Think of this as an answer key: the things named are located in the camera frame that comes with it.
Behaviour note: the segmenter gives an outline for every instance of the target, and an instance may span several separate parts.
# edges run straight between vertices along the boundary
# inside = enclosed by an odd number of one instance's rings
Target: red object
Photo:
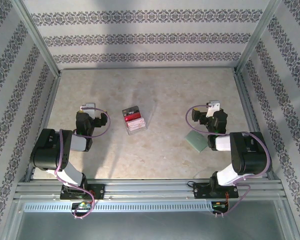
[[[124,120],[125,120],[125,122],[130,122],[130,121],[133,121],[133,120],[136,120],[136,119],[139,119],[139,118],[141,118],[141,114],[140,114],[140,112],[136,112],[134,114],[125,116]]]

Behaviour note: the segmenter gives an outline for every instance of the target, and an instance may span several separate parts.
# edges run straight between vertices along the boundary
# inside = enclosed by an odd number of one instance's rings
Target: green block
[[[208,140],[195,130],[189,132],[185,139],[198,153],[208,146]]]

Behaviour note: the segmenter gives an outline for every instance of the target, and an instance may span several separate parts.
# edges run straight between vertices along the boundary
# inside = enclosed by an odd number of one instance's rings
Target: patterned wallpaper
[[[300,0],[279,4],[241,74],[300,232]]]
[[[24,0],[60,69],[235,67],[269,0]]]
[[[54,76],[9,0],[0,0],[0,236],[25,175]]]

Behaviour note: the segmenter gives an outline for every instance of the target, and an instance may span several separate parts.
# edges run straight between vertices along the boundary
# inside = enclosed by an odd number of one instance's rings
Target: small box
[[[147,130],[147,124],[138,106],[122,110],[125,128],[128,135]]]

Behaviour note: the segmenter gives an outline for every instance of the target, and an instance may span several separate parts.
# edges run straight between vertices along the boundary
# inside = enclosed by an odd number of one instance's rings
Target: marble surface
[[[230,152],[198,153],[185,140],[191,130],[186,111],[209,100],[219,100],[228,114],[227,132],[248,130],[230,68],[64,70],[48,128],[75,129],[80,106],[96,103],[110,115],[111,128],[93,140],[89,152],[72,151],[69,158],[88,178],[209,178],[231,163]],[[135,105],[148,129],[128,135],[122,110]],[[34,173],[37,179],[53,177]]]

